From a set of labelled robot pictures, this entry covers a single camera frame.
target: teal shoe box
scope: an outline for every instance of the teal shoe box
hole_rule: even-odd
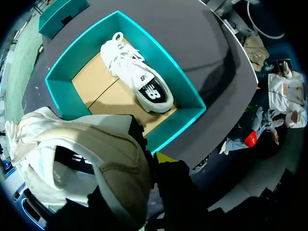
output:
[[[55,0],[39,17],[38,32],[52,39],[62,27],[87,7],[87,0]]]
[[[116,11],[81,34],[60,56],[46,77],[51,97],[66,120],[91,115],[72,84],[75,75],[100,52],[101,45],[121,31],[147,64],[168,84],[178,109],[145,137],[152,153],[168,145],[202,113],[206,106],[197,90],[167,51],[142,27]]]

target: n logo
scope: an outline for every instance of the n logo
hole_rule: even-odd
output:
[[[150,99],[154,100],[156,98],[160,98],[159,92],[154,88],[152,84],[145,86],[145,93],[150,97]]]

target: white cable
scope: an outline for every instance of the white cable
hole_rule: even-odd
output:
[[[284,36],[284,33],[282,33],[281,35],[279,36],[269,36],[267,34],[265,34],[263,31],[261,31],[257,26],[256,24],[252,21],[252,18],[250,16],[250,11],[249,11],[249,5],[250,5],[250,2],[247,2],[247,14],[248,14],[248,18],[250,20],[250,22],[252,23],[254,29],[256,29],[260,34],[264,35],[265,37],[269,38],[269,39],[281,39],[283,36]]]

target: sneaker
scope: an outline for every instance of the sneaker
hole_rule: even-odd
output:
[[[144,63],[138,50],[122,39],[123,34],[117,32],[101,47],[101,57],[107,70],[134,91],[146,112],[169,111],[173,104],[169,87],[155,70]]]
[[[145,223],[151,178],[146,142],[133,137],[132,130],[142,137],[133,116],[87,115],[65,121],[43,107],[17,124],[6,121],[5,129],[12,165],[43,204],[64,205],[68,198],[87,205],[88,194],[99,186],[120,221],[133,230]],[[65,149],[58,154],[66,157],[57,157],[59,146]]]

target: white t-shirt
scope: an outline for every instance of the white t-shirt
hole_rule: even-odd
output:
[[[298,111],[299,121],[291,125],[291,128],[303,128],[307,124],[307,102],[304,100],[303,83],[304,76],[296,71],[293,77],[287,79],[277,74],[269,74],[269,107],[282,114]]]

